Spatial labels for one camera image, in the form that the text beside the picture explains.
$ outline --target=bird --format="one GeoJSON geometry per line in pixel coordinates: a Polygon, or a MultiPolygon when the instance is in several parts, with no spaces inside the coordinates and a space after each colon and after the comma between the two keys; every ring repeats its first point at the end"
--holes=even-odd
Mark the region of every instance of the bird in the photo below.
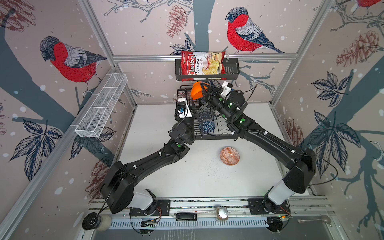
{"type": "Polygon", "coordinates": [[[99,54],[88,52],[84,48],[72,47],[60,42],[53,36],[48,36],[41,41],[40,51],[44,61],[50,60],[66,79],[75,83],[87,83],[83,97],[86,93],[92,93],[88,90],[88,81],[93,75],[97,76],[98,64],[107,59],[99,54]]]}
{"type": "MultiPolygon", "coordinates": [[[[347,2],[350,2],[350,1],[352,1],[352,0],[346,0],[346,1],[343,1],[343,2],[341,2],[339,5],[342,5],[342,4],[344,4],[344,3],[347,3],[347,2]]],[[[364,16],[367,16],[367,15],[370,15],[370,14],[372,14],[368,9],[369,9],[369,7],[370,6],[372,6],[372,5],[374,5],[374,4],[376,4],[376,3],[378,3],[379,1],[381,1],[381,0],[355,0],[356,2],[357,2],[357,6],[354,6],[353,8],[355,8],[354,10],[353,10],[353,12],[351,13],[351,15],[354,15],[354,13],[355,13],[355,11],[359,8],[359,7],[365,7],[365,8],[367,8],[367,14],[365,14],[364,16]]]]}
{"type": "Polygon", "coordinates": [[[229,43],[240,51],[253,52],[256,49],[269,48],[278,53],[284,53],[277,49],[274,44],[266,38],[263,30],[254,24],[248,16],[244,7],[232,8],[226,18],[228,20],[227,37],[229,43]]]}

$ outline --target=red chip bag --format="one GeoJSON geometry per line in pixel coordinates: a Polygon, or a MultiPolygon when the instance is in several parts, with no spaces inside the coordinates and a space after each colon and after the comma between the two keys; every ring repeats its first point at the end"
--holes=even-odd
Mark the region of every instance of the red chip bag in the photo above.
{"type": "MultiPolygon", "coordinates": [[[[223,68],[224,52],[181,52],[182,75],[216,75],[225,74],[223,68]]],[[[205,78],[184,78],[182,81],[205,80],[205,78]]]]}

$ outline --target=table surface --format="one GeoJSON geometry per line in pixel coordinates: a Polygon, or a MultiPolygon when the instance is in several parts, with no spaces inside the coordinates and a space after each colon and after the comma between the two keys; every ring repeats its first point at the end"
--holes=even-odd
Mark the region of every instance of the table surface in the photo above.
{"type": "MultiPolygon", "coordinates": [[[[170,139],[167,131],[176,123],[174,111],[173,104],[139,105],[120,161],[137,161],[161,149],[170,139]]],[[[244,113],[283,139],[268,104],[248,104],[244,113]]],[[[183,159],[152,173],[135,190],[148,188],[157,197],[264,196],[281,179],[275,158],[244,139],[199,140],[189,148],[183,159]],[[220,160],[225,147],[239,152],[238,164],[227,166],[220,160]]]]}

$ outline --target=robotic arm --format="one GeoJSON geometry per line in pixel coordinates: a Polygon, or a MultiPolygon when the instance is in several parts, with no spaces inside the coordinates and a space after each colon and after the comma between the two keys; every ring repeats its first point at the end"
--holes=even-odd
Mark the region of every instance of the robotic arm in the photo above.
{"type": "MultiPolygon", "coordinates": [[[[236,133],[240,138],[257,144],[289,169],[285,177],[264,196],[264,210],[274,213],[295,192],[305,192],[315,174],[315,158],[311,157],[315,153],[310,149],[303,151],[280,140],[243,114],[247,102],[243,93],[233,91],[232,87],[227,82],[224,82],[222,88],[202,82],[194,84],[194,88],[201,88],[200,95],[208,107],[226,119],[232,134],[236,133]]],[[[148,189],[145,193],[134,192],[134,187],[154,171],[182,159],[189,151],[186,144],[191,145],[195,141],[193,117],[185,98],[178,99],[175,118],[181,121],[169,131],[171,139],[163,148],[138,161],[124,165],[119,161],[111,166],[100,192],[113,214],[127,206],[140,208],[147,215],[155,211],[157,200],[154,194],[148,189]]]]}

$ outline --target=metal spoon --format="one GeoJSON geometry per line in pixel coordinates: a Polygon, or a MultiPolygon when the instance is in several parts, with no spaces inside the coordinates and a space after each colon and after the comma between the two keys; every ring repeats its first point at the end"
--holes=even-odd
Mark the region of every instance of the metal spoon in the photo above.
{"type": "Polygon", "coordinates": [[[303,219],[298,219],[297,221],[299,222],[299,223],[305,223],[305,222],[311,222],[311,221],[323,221],[323,222],[325,222],[325,223],[327,223],[327,224],[331,224],[331,219],[328,217],[328,216],[326,216],[326,215],[323,215],[323,216],[321,216],[321,218],[320,219],[308,219],[308,220],[303,220],[303,219]]]}

